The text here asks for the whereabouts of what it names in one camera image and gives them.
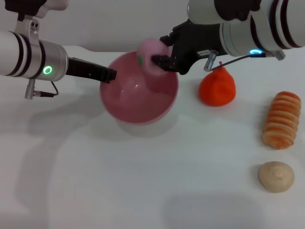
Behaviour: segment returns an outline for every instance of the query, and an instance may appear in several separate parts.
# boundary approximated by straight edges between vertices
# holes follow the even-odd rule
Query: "pink bowl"
[[[116,119],[146,125],[160,120],[173,106],[178,93],[178,76],[145,74],[136,52],[120,56],[109,68],[117,71],[110,83],[101,83],[100,92],[107,111]]]

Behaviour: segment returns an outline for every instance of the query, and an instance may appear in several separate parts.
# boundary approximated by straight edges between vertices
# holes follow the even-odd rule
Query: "pink plush toy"
[[[170,56],[170,49],[158,39],[147,39],[138,48],[137,56],[143,71],[151,76],[164,76],[166,71],[152,62],[154,55]]]

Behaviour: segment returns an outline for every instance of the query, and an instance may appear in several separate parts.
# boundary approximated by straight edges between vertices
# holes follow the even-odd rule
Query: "round bun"
[[[258,174],[261,184],[270,192],[287,191],[295,181],[292,168],[283,162],[268,162],[260,167]]]

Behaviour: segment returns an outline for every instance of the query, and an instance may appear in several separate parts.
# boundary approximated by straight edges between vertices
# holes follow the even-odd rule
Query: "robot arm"
[[[189,20],[160,38],[173,46],[172,55],[152,61],[166,71],[186,74],[205,58],[204,69],[211,71],[216,57],[226,54],[282,60],[283,49],[305,45],[305,25],[298,23],[304,10],[303,0],[190,0]]]
[[[18,13],[14,32],[0,32],[0,74],[29,79],[25,97],[53,94],[34,91],[35,80],[58,81],[64,75],[109,83],[116,71],[83,60],[69,58],[57,44],[39,40],[39,21],[49,10],[64,10],[69,0],[5,0],[5,8]]]

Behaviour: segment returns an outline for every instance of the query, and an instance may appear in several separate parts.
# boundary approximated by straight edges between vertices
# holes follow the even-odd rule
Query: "striped bread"
[[[264,126],[263,142],[274,149],[286,149],[294,144],[301,99],[291,92],[278,93],[271,103]]]

